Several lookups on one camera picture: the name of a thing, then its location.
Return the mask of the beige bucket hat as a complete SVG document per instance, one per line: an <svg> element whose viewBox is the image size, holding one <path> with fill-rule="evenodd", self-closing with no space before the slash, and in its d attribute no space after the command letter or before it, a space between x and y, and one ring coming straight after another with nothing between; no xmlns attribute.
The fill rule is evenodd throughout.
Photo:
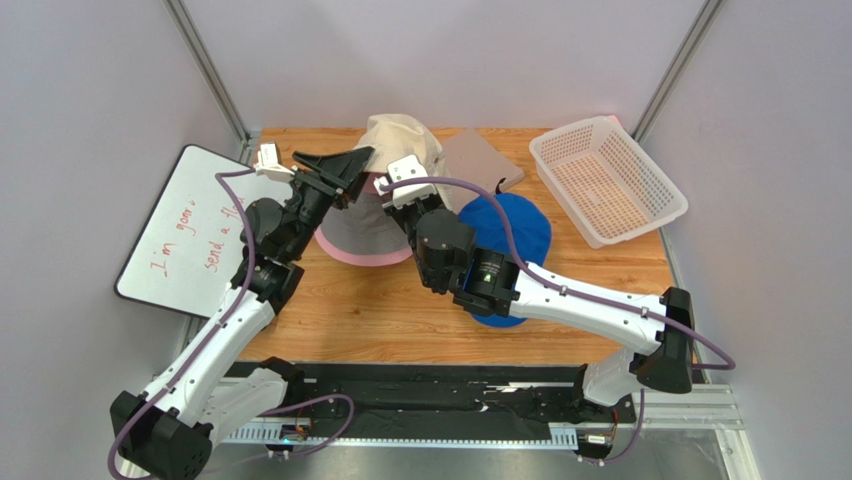
<svg viewBox="0 0 852 480"><path fill-rule="evenodd" d="M367 121L366 132L353 150L373 149L365 171L384 175L390 163L415 155L430 176L449 177L443 148L433 133L407 114L375 114Z"/></svg>

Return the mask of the blue hat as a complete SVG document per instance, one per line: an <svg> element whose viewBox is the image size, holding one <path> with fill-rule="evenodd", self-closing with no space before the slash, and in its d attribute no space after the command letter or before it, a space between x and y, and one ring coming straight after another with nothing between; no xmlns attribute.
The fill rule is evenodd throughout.
<svg viewBox="0 0 852 480"><path fill-rule="evenodd" d="M501 193L495 198L509 220L520 258L542 265L553 238L547 217L534 203L520 195ZM458 217L462 223L474 229L478 247L494 250L513 260L503 222L487 199L477 197L460 210Z"/></svg>

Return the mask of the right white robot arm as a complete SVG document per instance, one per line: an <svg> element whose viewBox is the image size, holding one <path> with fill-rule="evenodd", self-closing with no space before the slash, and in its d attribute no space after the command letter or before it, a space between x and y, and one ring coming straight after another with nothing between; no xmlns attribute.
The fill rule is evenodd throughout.
<svg viewBox="0 0 852 480"><path fill-rule="evenodd" d="M686 291L631 296L479 247L473 228L436 196L402 207L386 203L383 210L406 234L423 286L450 294L465 311L549 320L620 343L605 360L581 366L573 408L611 407L643 388L691 392L692 340L683 331L692 324Z"/></svg>

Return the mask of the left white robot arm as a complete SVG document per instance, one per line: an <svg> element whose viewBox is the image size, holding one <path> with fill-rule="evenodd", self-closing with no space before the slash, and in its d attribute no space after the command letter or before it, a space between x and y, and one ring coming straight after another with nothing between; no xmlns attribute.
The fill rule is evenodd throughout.
<svg viewBox="0 0 852 480"><path fill-rule="evenodd" d="M253 173L285 184L289 198L229 193L241 232L215 238L213 259L238 244L241 261L230 269L215 312L190 345L140 393L124 392L114 400L110 460L132 462L149 479L193 479L224 439L285 403L303 375L278 358L262 362L225 391L218 384L292 297L303 276L298 266L303 251L330 209L357 200L373 153L370 147L326 156L295 153L293 169L260 159Z"/></svg>

